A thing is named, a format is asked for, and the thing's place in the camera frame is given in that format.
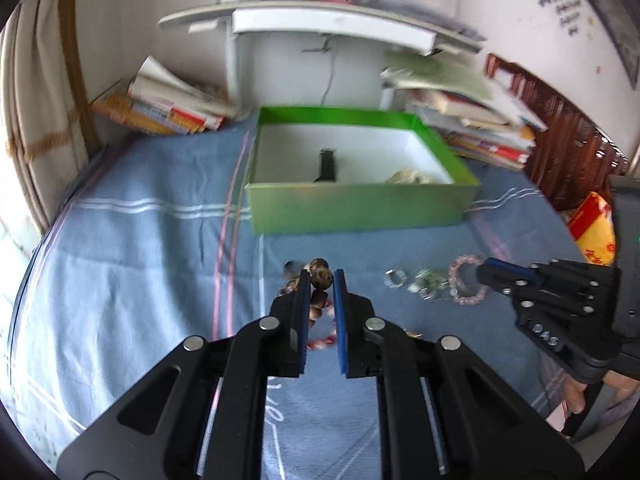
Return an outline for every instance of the bed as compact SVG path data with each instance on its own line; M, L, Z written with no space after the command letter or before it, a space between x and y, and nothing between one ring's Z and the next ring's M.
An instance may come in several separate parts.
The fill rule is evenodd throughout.
M580 260L559 216L522 173L470 164L481 180L457 226L255 236L242 183L255 115L220 133L130 134L79 177L36 250L9 334L14 419L51 467L118 396L191 334L233 335L265 315L283 263L321 256L376 312L434 340L460 336L541 414L558 376L514 328L507 298L425 302L387 269L444 269L460 254L516 264ZM310 334L322 335L323 318ZM262 476L378 478L375 384L340 376L335 348L309 352L298 380L269 382Z

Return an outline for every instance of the book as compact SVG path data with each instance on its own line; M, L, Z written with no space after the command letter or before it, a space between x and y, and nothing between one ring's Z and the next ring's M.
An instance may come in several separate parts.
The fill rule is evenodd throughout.
M504 117L489 110L486 106L459 94L429 89L417 90L416 93L424 104L443 115L481 121L483 123L507 123Z
M470 128L460 122L457 117L446 116L432 108L426 108L414 101L406 106L406 111L417 115L426 126L432 126L444 132L467 134L481 140L511 146L523 151L530 151L535 147L533 132L528 126L513 128L510 132L497 132L488 129Z
M152 56L146 58L127 92L153 108L183 116L212 130L220 126L224 117L234 118L239 111L216 92L205 92L178 78Z
M510 160L506 159L501 160L499 158L483 154L482 152L475 152L468 148L452 146L451 149L459 156L472 158L473 160L478 160L479 162L484 162L485 164L489 164L491 166L497 166L498 168L506 168L507 170L512 171L520 171L524 168L524 164L517 164L516 162L511 162Z
M506 134L513 131L513 126L509 123L498 124L498 123L492 123L491 121L478 121L475 119L467 119L464 117L460 117L460 122L462 123L463 126L468 126L469 128L491 130L493 132L502 132Z
M133 109L161 124L164 124L168 128L174 130L177 134L199 134L205 129L204 124L201 121L194 121L191 118L184 117L174 111L166 112L141 101L136 101L133 105Z
M175 131L133 109L133 100L124 94L108 94L91 104L91 109L112 121L152 135L173 135Z
M482 104L514 126L532 124L539 130L547 129L539 117L500 83L441 56L387 52L385 65L381 77L395 88L452 92Z
M226 105L207 102L200 97L183 92L179 88L140 74L129 85L127 93L131 97L165 112L177 110L203 121L206 127L211 130L220 126L225 113L229 113L231 117L235 116L234 112L225 109Z
M502 144L494 144L487 140L476 139L463 134L445 134L444 139L448 144L455 144L461 148L467 148L472 151L487 152L487 154L499 156L511 162L516 162L517 164L526 164L529 160L529 153L523 152L522 150L503 146Z

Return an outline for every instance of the human hand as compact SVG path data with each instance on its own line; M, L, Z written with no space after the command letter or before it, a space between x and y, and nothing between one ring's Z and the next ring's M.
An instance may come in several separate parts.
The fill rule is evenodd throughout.
M616 389L616 397L612 402L612 406L628 399L640 384L640 381L630 379L612 370L606 373L602 381ZM579 383L574 378L567 376L564 382L564 400L570 412L580 413L584 409L586 403L584 391L586 387L586 384Z

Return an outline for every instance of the wooden bead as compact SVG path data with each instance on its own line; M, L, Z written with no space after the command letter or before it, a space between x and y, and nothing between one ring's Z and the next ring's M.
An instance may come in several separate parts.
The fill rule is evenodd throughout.
M312 319L315 321L316 319L320 319L321 317L322 317L322 310L314 306L309 308L309 319Z
M286 264L284 264L284 267L282 269L282 275L284 276L284 279L287 281L295 280L297 277L300 276L301 269L302 267L300 266L300 264L297 264L296 262L291 260L291 261L288 261Z
M298 284L300 283L300 278L295 278L291 280L287 285L284 286L284 290L287 291L287 294L290 292L295 292L298 290Z
M316 288L316 290L311 294L311 307L324 308L324 304L328 297L329 295L324 290Z
M334 282L334 276L326 267L318 267L311 273L311 284L320 290L327 290Z
M324 258L314 258L308 264L303 267L306 272L312 274L314 270L319 269L319 267L329 268L329 264L326 262Z
M325 269L328 269L329 264L326 262L324 258L315 258L309 262L309 269L311 272L318 269L319 267L324 267Z

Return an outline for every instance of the curtain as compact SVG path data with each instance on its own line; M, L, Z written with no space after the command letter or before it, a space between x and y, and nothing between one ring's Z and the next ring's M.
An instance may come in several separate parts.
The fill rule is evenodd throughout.
M88 160L66 68L69 59L65 60L58 6L59 0L21 0L0 38L6 155L40 234Z

